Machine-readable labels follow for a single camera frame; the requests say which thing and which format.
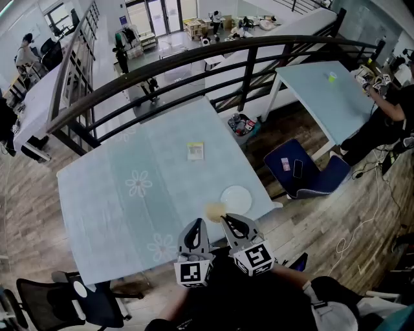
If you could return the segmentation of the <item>person's right forearm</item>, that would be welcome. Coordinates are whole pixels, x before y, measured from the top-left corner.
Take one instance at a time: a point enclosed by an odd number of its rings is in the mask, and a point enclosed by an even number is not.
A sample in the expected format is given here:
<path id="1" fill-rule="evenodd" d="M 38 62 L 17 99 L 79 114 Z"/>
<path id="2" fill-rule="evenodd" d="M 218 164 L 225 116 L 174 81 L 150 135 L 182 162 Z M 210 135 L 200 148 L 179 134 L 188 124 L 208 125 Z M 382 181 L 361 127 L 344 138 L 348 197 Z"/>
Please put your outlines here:
<path id="1" fill-rule="evenodd" d="M 286 266 L 280 264 L 275 264 L 272 268 L 272 272 L 278 277 L 301 289 L 312 280 L 312 277 L 306 273 L 287 268 Z"/>

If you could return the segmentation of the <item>table with white cloth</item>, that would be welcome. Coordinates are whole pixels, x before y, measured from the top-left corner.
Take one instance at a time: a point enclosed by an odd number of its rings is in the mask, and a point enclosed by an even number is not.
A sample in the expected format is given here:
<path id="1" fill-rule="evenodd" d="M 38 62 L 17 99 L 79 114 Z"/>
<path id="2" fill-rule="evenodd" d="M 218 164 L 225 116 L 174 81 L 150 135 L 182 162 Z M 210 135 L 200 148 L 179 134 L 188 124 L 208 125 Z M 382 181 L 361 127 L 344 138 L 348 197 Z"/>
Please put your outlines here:
<path id="1" fill-rule="evenodd" d="M 46 74 L 27 92 L 24 100 L 25 110 L 23 117 L 20 119 L 20 128 L 18 133 L 14 135 L 14 147 L 17 152 L 20 152 L 22 147 L 26 147 L 44 161 L 49 161 L 50 156 L 34 147 L 32 143 L 28 142 L 28 139 L 32 136 L 41 139 L 48 135 L 46 131 L 49 107 L 60 67 L 61 64 Z"/>

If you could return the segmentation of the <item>plain light blue tablecloth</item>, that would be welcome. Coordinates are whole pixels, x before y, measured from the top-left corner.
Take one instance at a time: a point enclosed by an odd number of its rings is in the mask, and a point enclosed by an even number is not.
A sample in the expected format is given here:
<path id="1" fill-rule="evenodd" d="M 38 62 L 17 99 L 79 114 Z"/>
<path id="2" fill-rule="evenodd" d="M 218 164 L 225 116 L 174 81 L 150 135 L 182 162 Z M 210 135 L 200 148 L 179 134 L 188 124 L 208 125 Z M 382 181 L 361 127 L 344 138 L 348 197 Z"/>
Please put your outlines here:
<path id="1" fill-rule="evenodd" d="M 373 100 L 339 61 L 286 66 L 276 72 L 291 86 L 289 91 L 294 89 L 314 111 L 336 145 L 357 132 L 371 115 Z M 331 72 L 337 75 L 332 83 Z"/>

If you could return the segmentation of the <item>white round plate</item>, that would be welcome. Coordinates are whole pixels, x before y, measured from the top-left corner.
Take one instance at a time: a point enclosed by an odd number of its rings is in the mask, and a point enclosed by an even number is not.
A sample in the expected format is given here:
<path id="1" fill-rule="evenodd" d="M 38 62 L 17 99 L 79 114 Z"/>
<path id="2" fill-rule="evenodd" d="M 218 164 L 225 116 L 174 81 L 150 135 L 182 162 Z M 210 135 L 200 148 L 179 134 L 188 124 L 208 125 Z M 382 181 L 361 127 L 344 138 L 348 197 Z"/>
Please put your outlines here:
<path id="1" fill-rule="evenodd" d="M 227 213 L 244 215 L 252 206 L 252 196 L 243 186 L 230 186 L 221 194 L 221 202 Z"/>

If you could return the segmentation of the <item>black mesh office chair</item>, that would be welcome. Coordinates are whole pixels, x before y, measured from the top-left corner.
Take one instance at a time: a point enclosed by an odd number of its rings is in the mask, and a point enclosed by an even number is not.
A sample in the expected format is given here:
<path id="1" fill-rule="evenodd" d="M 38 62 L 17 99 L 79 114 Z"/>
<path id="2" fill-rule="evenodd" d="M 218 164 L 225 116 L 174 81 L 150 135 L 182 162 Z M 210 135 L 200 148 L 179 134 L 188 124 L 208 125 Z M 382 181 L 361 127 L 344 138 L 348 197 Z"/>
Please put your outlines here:
<path id="1" fill-rule="evenodd" d="M 53 272 L 52 280 L 16 281 L 21 307 L 37 331 L 62 331 L 87 323 L 97 331 L 122 328 L 132 318 L 123 300 L 144 298 L 140 292 L 114 292 L 110 281 L 87 286 L 78 272 Z"/>

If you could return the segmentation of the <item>glass entrance doors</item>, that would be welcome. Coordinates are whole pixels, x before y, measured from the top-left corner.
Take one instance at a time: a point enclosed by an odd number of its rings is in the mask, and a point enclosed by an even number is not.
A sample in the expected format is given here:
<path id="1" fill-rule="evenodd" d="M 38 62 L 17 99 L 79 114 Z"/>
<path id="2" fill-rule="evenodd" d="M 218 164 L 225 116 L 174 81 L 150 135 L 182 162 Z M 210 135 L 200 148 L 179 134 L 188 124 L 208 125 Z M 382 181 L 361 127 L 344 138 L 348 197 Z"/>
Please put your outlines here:
<path id="1" fill-rule="evenodd" d="M 138 32 L 156 37 L 183 32 L 185 24 L 197 18 L 197 0 L 125 0 L 125 6 Z"/>

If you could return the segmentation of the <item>light blue flowered tablecloth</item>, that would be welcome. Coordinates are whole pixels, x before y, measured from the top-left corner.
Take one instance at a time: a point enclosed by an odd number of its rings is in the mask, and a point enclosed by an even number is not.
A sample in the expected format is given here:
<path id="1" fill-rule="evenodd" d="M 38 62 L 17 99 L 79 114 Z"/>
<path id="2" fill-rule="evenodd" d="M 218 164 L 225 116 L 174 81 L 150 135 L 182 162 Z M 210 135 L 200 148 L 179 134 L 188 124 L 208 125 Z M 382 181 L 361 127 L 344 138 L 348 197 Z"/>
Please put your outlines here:
<path id="1" fill-rule="evenodd" d="M 203 142 L 204 159 L 187 160 Z M 86 285 L 143 272 L 176 257 L 181 231 L 230 186 L 252 196 L 246 216 L 274 209 L 210 102 L 200 99 L 136 124 L 61 169 L 61 210 Z"/>

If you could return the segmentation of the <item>black metal railing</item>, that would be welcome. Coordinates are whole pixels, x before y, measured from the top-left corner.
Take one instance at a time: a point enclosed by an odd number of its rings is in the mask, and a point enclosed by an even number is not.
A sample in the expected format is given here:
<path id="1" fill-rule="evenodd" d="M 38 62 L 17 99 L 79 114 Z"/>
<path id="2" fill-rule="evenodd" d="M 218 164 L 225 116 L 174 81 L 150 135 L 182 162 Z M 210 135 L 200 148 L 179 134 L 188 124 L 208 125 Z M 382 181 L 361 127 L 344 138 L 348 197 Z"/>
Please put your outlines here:
<path id="1" fill-rule="evenodd" d="M 276 69 L 295 63 L 297 58 L 309 56 L 316 56 L 321 60 L 350 58 L 357 64 L 361 64 L 365 59 L 375 60 L 384 48 L 385 43 L 383 41 L 378 42 L 376 45 L 371 45 L 337 37 L 345 14 L 345 9 L 341 9 L 335 21 L 326 24 L 310 36 L 248 37 L 237 41 L 227 41 L 217 45 L 185 50 L 135 69 L 96 90 L 87 87 L 87 94 L 84 97 L 68 107 L 62 108 L 60 107 L 60 102 L 64 96 L 63 88 L 66 87 L 68 81 L 69 65 L 77 64 L 76 61 L 71 60 L 69 55 L 66 55 L 60 66 L 49 107 L 47 133 L 55 136 L 78 155 L 84 155 L 87 153 L 87 150 L 82 147 L 83 143 L 94 149 L 110 137 L 138 122 L 229 86 L 233 87 L 233 90 L 221 96 L 209 98 L 210 104 L 217 113 L 230 109 L 237 109 L 241 112 L 245 109 L 246 103 L 269 95 L 270 84 L 276 78 Z M 238 52 L 242 52 L 246 58 L 228 64 L 226 61 Z M 224 61 L 212 69 L 188 78 L 182 78 L 175 83 L 170 83 L 155 92 L 149 93 L 147 96 L 139 97 L 126 105 L 112 109 L 103 118 L 95 120 L 94 110 L 97 105 L 124 92 L 128 88 L 168 71 L 191 65 L 197 61 L 212 59 L 216 56 L 224 56 Z M 205 86 L 205 88 L 197 92 L 187 93 L 176 100 L 155 107 L 152 111 L 145 112 L 134 120 L 111 129 L 103 136 L 97 136 L 96 134 L 97 129 L 103 124 L 152 98 L 180 89 L 199 80 L 216 77 L 222 73 L 226 74 L 222 82 Z"/>

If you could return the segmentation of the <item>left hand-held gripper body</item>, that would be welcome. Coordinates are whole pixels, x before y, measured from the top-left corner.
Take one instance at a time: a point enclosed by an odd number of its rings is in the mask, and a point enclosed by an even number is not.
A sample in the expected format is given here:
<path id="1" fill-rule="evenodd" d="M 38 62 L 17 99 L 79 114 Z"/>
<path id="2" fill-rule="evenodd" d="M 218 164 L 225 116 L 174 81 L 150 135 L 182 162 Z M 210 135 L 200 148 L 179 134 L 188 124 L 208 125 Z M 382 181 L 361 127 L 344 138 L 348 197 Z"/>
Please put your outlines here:
<path id="1" fill-rule="evenodd" d="M 206 287 L 213 270 L 214 255 L 180 253 L 174 264 L 177 284 L 186 288 Z"/>

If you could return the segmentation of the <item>dark blue chair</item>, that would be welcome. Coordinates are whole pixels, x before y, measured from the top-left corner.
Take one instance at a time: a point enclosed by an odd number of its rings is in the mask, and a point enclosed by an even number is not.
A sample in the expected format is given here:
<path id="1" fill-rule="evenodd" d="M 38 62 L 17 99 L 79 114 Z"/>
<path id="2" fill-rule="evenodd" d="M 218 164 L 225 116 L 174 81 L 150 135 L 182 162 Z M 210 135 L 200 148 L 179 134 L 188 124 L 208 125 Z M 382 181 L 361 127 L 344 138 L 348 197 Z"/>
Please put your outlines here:
<path id="1" fill-rule="evenodd" d="M 284 171 L 281 159 L 288 158 L 290 171 Z M 294 161 L 303 162 L 302 178 L 293 177 Z M 320 170 L 301 144 L 291 139 L 264 157 L 265 165 L 292 199 L 322 197 L 333 193 L 351 170 L 339 156 L 330 157 L 327 166 Z"/>

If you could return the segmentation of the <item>yellow sponge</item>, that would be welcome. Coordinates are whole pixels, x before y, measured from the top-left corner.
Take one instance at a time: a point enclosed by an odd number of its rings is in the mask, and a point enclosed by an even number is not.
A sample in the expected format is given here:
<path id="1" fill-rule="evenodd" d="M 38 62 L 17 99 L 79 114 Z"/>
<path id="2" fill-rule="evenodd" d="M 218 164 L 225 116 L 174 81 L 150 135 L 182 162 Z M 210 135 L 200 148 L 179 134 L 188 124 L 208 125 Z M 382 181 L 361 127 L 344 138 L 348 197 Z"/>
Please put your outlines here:
<path id="1" fill-rule="evenodd" d="M 222 202 L 212 202 L 205 205 L 206 217 L 214 223 L 220 223 L 226 217 L 226 205 Z"/>

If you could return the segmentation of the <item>white shoulder bag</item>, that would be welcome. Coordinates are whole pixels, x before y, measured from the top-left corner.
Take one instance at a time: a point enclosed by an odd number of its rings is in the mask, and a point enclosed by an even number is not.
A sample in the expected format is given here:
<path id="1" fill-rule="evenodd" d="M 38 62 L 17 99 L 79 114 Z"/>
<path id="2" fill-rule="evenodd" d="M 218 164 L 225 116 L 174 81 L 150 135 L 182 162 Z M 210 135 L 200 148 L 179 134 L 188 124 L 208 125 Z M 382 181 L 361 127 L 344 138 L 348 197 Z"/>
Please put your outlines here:
<path id="1" fill-rule="evenodd" d="M 319 300 L 310 281 L 303 286 L 310 299 L 311 311 L 318 331 L 358 331 L 358 322 L 343 303 Z"/>

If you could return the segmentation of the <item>person's black shirt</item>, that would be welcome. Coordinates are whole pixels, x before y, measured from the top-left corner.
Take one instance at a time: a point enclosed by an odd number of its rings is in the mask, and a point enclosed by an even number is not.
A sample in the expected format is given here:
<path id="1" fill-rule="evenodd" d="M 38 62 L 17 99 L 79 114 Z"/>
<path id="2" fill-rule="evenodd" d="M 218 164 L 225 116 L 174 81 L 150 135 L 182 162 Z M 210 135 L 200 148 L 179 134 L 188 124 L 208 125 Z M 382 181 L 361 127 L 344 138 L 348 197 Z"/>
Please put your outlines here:
<path id="1" fill-rule="evenodd" d="M 213 251 L 213 270 L 206 287 L 190 288 L 182 314 L 175 322 L 153 319 L 145 331 L 318 331 L 311 300 L 303 289 L 272 270 L 244 274 L 229 248 Z M 362 296 L 331 277 L 311 280 L 319 300 L 345 304 L 360 321 Z"/>

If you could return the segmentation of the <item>yellow-topped clear packet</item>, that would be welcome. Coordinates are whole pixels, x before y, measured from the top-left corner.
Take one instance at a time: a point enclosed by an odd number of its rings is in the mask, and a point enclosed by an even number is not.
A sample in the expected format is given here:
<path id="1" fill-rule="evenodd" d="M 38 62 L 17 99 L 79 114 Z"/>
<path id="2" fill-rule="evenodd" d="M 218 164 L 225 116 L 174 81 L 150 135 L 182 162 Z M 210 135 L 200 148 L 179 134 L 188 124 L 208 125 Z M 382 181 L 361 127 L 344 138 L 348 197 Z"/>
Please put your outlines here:
<path id="1" fill-rule="evenodd" d="M 192 142 L 187 143 L 187 160 L 196 161 L 204 159 L 204 143 Z"/>

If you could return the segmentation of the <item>grey trash bin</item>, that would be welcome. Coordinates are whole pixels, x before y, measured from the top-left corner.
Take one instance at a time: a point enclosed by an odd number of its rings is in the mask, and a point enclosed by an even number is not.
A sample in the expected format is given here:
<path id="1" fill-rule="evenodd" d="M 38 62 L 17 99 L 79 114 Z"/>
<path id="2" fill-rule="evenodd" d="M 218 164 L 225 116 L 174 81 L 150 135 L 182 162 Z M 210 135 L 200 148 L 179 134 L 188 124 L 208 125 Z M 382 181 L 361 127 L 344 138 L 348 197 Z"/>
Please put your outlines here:
<path id="1" fill-rule="evenodd" d="M 228 128 L 239 145 L 245 144 L 261 128 L 257 118 L 249 118 L 240 112 L 233 113 L 227 121 Z"/>

